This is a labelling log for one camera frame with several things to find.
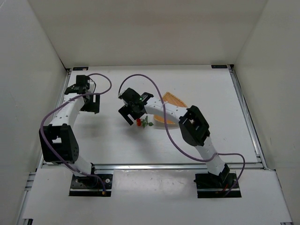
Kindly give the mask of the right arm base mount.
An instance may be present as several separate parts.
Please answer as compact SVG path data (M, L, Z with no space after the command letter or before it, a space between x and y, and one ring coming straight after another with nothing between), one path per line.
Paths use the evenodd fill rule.
M236 183L231 191L227 193L236 180L237 175L234 172L229 173L223 183L213 180L209 173L197 173L194 179L197 198L241 198L239 183Z

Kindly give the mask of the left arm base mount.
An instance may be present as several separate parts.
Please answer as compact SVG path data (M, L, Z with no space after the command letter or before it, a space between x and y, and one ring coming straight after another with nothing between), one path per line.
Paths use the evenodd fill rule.
M111 197L113 186L113 174L103 173L97 174L105 185L105 191L103 185L99 179L94 177L79 177L72 175L69 196L80 197Z

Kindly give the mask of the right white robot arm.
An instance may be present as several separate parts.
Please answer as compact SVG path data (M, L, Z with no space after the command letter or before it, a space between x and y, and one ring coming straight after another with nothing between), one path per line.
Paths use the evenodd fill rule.
M229 175L228 165L218 156L210 138L209 125L196 106L184 108L163 102L150 93L139 95L129 88L119 94L124 106L119 113L130 124L144 114L158 115L179 125L183 140L196 148L202 157L201 161L207 166L210 178L215 183L223 184Z

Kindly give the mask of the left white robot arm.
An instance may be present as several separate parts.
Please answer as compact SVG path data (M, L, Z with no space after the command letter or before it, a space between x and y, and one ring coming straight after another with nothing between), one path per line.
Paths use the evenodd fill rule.
M44 161L71 167L73 174L78 177L94 174L94 165L80 156L79 145L72 128L80 111L96 114L99 110L99 95L65 95L55 117L47 126L42 123L39 130Z

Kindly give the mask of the cherry bunch with green leaves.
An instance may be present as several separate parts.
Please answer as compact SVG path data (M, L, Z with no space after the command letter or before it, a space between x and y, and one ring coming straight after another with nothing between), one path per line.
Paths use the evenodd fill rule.
M144 118L136 119L136 125L138 127L146 128L147 126L152 127L154 124L148 120L148 116L145 116Z

